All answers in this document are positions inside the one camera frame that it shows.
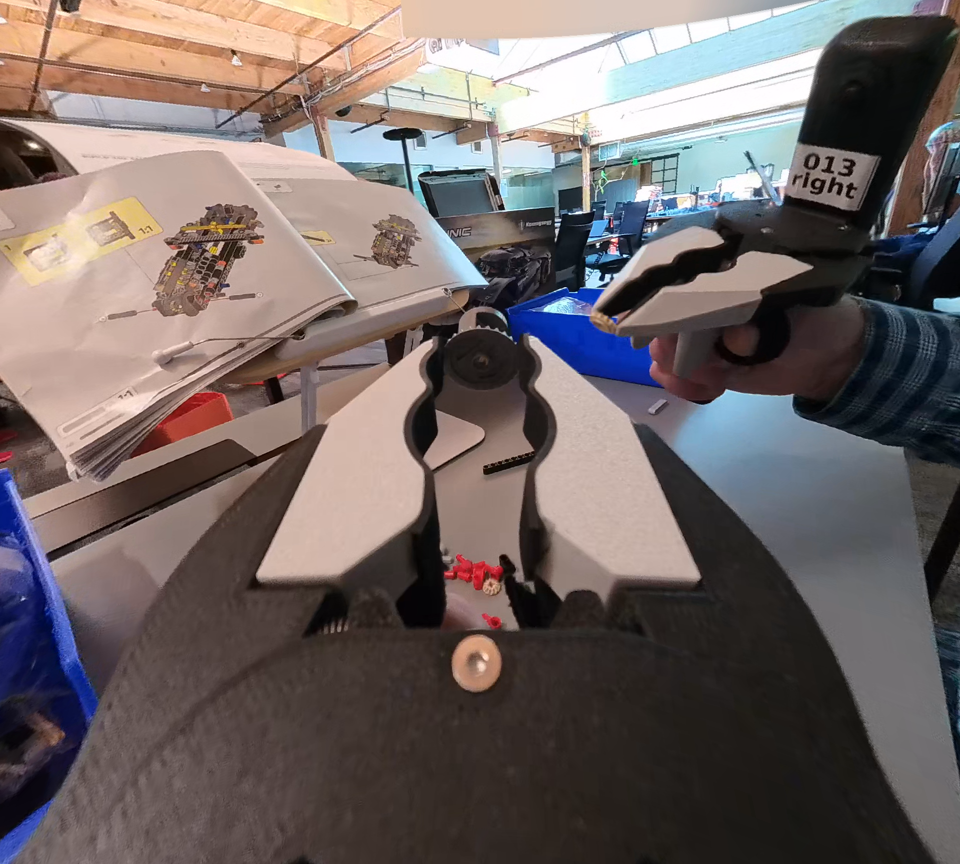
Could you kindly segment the black lego set box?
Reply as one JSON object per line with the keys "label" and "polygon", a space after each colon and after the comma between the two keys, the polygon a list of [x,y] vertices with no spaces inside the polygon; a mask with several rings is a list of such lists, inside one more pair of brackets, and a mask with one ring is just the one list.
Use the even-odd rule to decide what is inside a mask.
{"label": "black lego set box", "polygon": [[485,169],[418,176],[427,209],[486,280],[469,305],[502,313],[556,288],[552,207],[508,210],[497,179]]}

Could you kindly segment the red orange fabric bag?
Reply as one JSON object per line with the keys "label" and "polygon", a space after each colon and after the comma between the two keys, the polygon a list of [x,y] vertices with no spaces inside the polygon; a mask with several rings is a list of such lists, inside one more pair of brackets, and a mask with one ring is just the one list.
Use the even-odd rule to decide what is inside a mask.
{"label": "red orange fabric bag", "polygon": [[131,452],[133,458],[234,420],[228,398],[218,391],[192,395],[158,423]]}

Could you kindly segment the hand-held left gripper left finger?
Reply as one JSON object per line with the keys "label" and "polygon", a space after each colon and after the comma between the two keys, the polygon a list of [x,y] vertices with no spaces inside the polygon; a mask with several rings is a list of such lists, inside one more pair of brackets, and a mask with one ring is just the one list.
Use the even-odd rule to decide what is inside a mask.
{"label": "hand-held left gripper left finger", "polygon": [[403,621],[446,612],[435,482],[443,346],[422,343],[332,414],[264,558],[261,585],[318,584],[346,599],[382,590]]}

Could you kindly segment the lego instruction booklet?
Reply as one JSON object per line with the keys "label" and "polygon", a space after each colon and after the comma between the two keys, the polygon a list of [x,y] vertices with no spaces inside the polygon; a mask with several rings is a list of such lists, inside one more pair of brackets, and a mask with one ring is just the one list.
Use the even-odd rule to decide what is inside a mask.
{"label": "lego instruction booklet", "polygon": [[105,479],[325,316],[486,280],[408,191],[315,154],[2,120],[2,383]]}

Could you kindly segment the scattered small lego parts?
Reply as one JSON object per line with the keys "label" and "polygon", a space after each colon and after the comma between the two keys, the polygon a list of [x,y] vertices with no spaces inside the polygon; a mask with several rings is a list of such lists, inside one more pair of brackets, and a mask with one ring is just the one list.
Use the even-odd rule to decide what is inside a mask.
{"label": "scattered small lego parts", "polygon": [[448,631],[517,630],[504,567],[461,554],[444,559],[446,607],[441,629]]}

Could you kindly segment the blue plastic bin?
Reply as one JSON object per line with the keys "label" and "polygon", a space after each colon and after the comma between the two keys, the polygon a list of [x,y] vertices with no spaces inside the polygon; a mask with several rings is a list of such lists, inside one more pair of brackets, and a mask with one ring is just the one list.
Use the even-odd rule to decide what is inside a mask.
{"label": "blue plastic bin", "polygon": [[550,315],[537,310],[546,301],[565,294],[582,294],[594,304],[601,293],[601,289],[570,292],[560,288],[510,307],[510,333],[516,341],[524,334],[538,338],[584,376],[657,387],[650,375],[648,349],[635,349],[627,338],[598,331],[591,325],[590,317]]}
{"label": "blue plastic bin", "polygon": [[98,704],[66,605],[7,470],[1,476],[2,862],[66,779]]}

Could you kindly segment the person's right hand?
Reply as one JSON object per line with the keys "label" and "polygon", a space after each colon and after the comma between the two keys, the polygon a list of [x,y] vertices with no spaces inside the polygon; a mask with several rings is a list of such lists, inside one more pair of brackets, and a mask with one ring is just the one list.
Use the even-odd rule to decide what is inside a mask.
{"label": "person's right hand", "polygon": [[679,337],[668,335],[649,346],[651,376],[676,397],[698,404],[726,391],[827,403],[860,364],[865,313],[854,297],[846,296],[828,308],[794,308],[789,318],[790,342],[772,362],[735,366],[712,352],[689,377],[681,377],[674,369]]}

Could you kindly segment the book stand with white base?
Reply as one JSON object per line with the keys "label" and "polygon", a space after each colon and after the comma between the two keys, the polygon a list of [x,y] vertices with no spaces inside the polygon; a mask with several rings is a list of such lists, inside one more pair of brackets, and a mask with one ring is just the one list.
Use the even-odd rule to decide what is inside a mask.
{"label": "book stand with white base", "polygon": [[324,359],[386,340],[447,314],[460,318],[471,292],[471,289],[432,289],[360,307],[349,315],[325,316],[309,323],[300,338],[292,336],[275,344],[228,373],[223,380],[248,385],[278,373],[316,366]]}

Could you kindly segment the black floor lamp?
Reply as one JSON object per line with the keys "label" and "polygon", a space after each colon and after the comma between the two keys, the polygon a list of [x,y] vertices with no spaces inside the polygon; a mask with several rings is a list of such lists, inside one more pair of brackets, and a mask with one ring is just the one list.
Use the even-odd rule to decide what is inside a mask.
{"label": "black floor lamp", "polygon": [[418,128],[406,126],[391,126],[382,132],[384,141],[399,143],[400,147],[402,148],[401,151],[406,186],[412,195],[415,193],[415,187],[408,145],[410,142],[415,141],[418,137],[420,137],[421,134],[422,132]]}

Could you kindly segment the dark grey lego differential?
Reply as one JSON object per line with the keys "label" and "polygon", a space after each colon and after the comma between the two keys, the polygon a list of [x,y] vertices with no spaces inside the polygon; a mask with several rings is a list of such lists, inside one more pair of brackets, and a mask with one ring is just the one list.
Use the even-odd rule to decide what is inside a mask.
{"label": "dark grey lego differential", "polygon": [[443,353],[446,375],[473,390],[497,390],[518,374],[518,349],[509,323],[492,307],[465,311]]}

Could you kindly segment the person's right forearm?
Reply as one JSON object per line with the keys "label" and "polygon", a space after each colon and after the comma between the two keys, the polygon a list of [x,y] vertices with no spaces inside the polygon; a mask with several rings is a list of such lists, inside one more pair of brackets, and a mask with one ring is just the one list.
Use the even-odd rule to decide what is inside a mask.
{"label": "person's right forearm", "polygon": [[862,356],[827,402],[794,397],[800,417],[929,461],[959,465],[959,319],[861,301]]}

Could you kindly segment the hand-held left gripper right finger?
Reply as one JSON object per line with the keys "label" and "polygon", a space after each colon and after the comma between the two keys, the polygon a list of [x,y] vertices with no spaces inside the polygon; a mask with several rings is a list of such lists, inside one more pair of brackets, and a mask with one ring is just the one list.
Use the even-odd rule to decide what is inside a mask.
{"label": "hand-held left gripper right finger", "polygon": [[539,339],[522,337],[516,363],[532,457],[502,506],[510,628],[548,628],[569,601],[603,616],[642,597],[702,597],[657,435]]}

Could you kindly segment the black office chair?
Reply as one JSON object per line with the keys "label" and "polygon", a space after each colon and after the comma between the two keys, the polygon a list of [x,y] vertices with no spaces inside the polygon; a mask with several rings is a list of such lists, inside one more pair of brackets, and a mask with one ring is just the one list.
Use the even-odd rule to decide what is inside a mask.
{"label": "black office chair", "polygon": [[559,224],[553,253],[555,284],[576,292],[585,275],[584,256],[594,226],[594,212],[564,213]]}

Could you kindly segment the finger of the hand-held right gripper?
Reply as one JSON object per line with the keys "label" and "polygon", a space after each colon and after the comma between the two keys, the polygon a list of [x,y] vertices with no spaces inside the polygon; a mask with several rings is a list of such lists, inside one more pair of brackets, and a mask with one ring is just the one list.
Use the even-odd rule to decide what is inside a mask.
{"label": "finger of the hand-held right gripper", "polygon": [[615,304],[613,333],[651,340],[741,324],[754,314],[763,294],[811,270],[785,255],[748,252],[728,270],[700,272],[688,282],[659,287],[632,307]]}
{"label": "finger of the hand-held right gripper", "polygon": [[742,242],[742,236],[727,227],[691,226],[661,236],[630,258],[592,308],[615,317],[617,303],[632,307],[659,287],[688,282],[700,272],[728,270]]}

